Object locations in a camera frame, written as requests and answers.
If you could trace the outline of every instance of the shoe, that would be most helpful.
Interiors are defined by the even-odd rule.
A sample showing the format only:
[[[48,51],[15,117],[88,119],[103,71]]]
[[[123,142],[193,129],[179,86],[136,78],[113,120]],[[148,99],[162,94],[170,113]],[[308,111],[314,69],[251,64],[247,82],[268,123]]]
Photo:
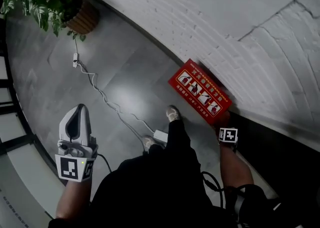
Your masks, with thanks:
[[[167,107],[166,116],[168,117],[170,122],[181,119],[179,110],[173,105],[169,105]]]
[[[150,149],[152,145],[156,144],[156,141],[151,136],[144,136],[142,142],[147,149]]]

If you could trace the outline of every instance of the fire extinguisher sign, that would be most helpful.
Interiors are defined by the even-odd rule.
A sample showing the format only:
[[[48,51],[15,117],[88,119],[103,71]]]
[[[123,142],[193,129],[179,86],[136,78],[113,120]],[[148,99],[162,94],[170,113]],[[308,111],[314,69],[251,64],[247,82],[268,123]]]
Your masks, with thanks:
[[[231,100],[208,75],[189,59],[169,84],[209,123],[228,109]]]

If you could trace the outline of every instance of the white cable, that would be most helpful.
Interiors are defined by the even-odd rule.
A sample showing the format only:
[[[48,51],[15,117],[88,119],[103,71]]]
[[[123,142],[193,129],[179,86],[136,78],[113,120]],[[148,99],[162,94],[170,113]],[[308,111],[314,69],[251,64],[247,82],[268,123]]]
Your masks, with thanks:
[[[75,51],[76,51],[77,55],[79,56],[77,41],[76,41],[75,38],[74,38],[74,43],[75,43]],[[84,70],[86,70],[86,71],[87,71],[87,69],[85,68],[85,66],[83,65],[83,63],[82,63],[81,61],[78,61],[78,63],[79,63],[79,62],[80,62],[80,66],[81,66],[81,72],[88,75],[90,83],[92,84],[93,87],[95,87],[95,86],[94,86],[94,83],[92,83],[92,82],[93,82],[93,78],[92,78],[92,82],[91,82],[91,80],[90,80],[90,74],[93,74],[93,76],[95,76],[96,74],[95,74],[95,73],[90,73],[90,74],[89,74],[88,72],[83,72],[83,71],[82,71],[82,67],[83,67]],[[102,92],[102,91],[99,90],[99,89],[98,89],[98,91],[99,91],[100,94],[103,96],[103,101],[104,101],[104,102],[108,102],[108,101],[106,100],[106,99],[107,99],[107,96],[105,95],[105,93]],[[143,152],[145,152],[146,150],[145,150],[144,143],[143,143],[142,140],[141,140],[141,135],[139,135],[138,132],[137,132],[133,127],[131,127],[128,123],[126,123],[126,122],[121,118],[120,114],[117,112],[117,110],[116,110],[115,107],[111,106],[110,104],[107,104],[107,105],[108,105],[109,108],[112,108],[113,110],[116,111],[116,113],[117,113],[119,119],[121,120],[121,122],[122,122],[124,125],[126,125],[126,126],[132,131],[132,133],[139,139],[139,141],[141,142],[142,148],[143,148]]]
[[[119,110],[117,110],[115,107],[113,107],[113,106],[110,106],[111,108],[113,108],[117,113],[119,113],[119,114],[127,114],[127,115],[132,115],[133,117],[135,117],[135,119],[137,120],[137,121],[139,121],[139,122],[142,122],[146,127],[147,127],[147,129],[149,129],[150,130],[150,132],[152,133],[152,134],[154,134],[155,132],[147,125],[147,123],[145,122],[145,121],[143,121],[143,120],[141,120],[141,119],[138,119],[137,118],[137,116],[136,115],[134,115],[133,113],[126,113],[126,112],[122,112],[121,111],[121,107],[117,104],[117,103],[114,103],[114,102],[108,102],[108,99],[107,99],[107,96],[106,96],[106,94],[103,92],[103,91],[101,91],[98,87],[96,87],[95,86],[95,83],[94,83],[94,78],[95,78],[95,75],[97,75],[97,73],[89,73],[89,72],[84,72],[83,70],[82,70],[82,65],[81,64],[79,64],[79,63],[76,63],[76,65],[79,65],[80,66],[80,68],[81,68],[81,72],[82,73],[84,73],[84,74],[88,74],[88,75],[93,75],[93,77],[92,77],[92,79],[91,79],[91,81],[92,81],[92,85],[93,85],[93,88],[96,90],[96,91],[99,91],[101,94],[102,94],[102,97],[103,97],[103,101],[106,103],[106,104],[108,104],[109,106],[110,106],[110,104],[114,104],[114,105],[116,105],[116,106],[118,106],[119,107]]]

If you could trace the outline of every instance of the wooden planter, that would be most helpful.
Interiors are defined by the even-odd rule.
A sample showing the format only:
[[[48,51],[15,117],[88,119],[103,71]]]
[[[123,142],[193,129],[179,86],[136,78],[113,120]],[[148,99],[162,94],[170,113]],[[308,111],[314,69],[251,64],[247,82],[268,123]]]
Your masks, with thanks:
[[[82,6],[78,14],[65,25],[73,31],[86,35],[97,26],[99,22],[99,11],[87,0],[82,0]]]

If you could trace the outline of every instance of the black shirt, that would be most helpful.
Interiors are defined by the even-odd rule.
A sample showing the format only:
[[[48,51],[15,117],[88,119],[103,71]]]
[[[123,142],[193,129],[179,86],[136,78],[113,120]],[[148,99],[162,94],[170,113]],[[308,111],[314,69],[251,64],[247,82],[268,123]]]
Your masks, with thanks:
[[[196,153],[162,150],[124,161],[101,182],[94,199],[76,227],[122,224],[210,223],[212,227],[236,227],[228,213],[212,206],[206,195]],[[61,219],[49,227],[72,227]]]

